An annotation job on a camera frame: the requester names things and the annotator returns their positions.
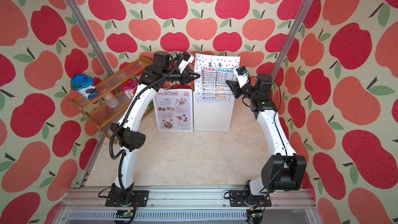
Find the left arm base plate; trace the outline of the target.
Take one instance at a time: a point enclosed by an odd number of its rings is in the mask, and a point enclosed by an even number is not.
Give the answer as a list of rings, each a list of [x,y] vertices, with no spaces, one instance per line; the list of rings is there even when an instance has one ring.
[[[138,207],[146,207],[148,202],[149,191],[147,190],[129,190],[128,193],[131,195]],[[113,191],[108,194],[106,207],[133,207],[131,200],[121,192],[114,193]]]

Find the white dotted menu sheet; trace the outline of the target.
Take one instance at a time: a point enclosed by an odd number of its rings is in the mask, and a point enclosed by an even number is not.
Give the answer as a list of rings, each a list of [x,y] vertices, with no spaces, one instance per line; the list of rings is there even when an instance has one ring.
[[[240,57],[215,56],[197,53],[194,72],[200,77],[194,80],[195,100],[198,102],[229,102],[233,93],[227,80],[236,80],[233,68],[240,64]]]

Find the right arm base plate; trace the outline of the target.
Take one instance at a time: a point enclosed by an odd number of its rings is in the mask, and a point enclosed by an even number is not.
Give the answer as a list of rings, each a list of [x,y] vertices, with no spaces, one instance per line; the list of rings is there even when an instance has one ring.
[[[243,190],[230,190],[223,196],[229,200],[231,207],[271,207],[271,199],[269,196],[252,196]]]

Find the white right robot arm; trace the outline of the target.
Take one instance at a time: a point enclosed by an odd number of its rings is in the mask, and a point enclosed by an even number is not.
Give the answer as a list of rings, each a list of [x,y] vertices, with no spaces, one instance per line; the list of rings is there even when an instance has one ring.
[[[248,180],[242,193],[230,196],[231,204],[257,207],[265,198],[276,191],[299,190],[304,178],[307,162],[299,156],[289,143],[280,123],[278,108],[271,100],[271,86],[274,82],[269,74],[260,74],[254,85],[245,68],[234,71],[236,80],[226,83],[237,99],[240,96],[250,100],[250,110],[263,130],[270,157],[257,179]]]

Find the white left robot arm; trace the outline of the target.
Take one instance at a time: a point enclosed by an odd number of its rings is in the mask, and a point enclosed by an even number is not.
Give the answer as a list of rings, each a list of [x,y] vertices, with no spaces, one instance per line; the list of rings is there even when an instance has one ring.
[[[110,198],[127,205],[133,199],[133,170],[136,154],[144,145],[146,136],[138,132],[145,110],[165,82],[184,86],[200,75],[187,68],[194,60],[187,51],[173,58],[170,53],[159,51],[153,55],[153,62],[141,75],[136,93],[126,112],[117,123],[112,123],[109,154],[113,160],[120,159],[117,179],[111,187]]]

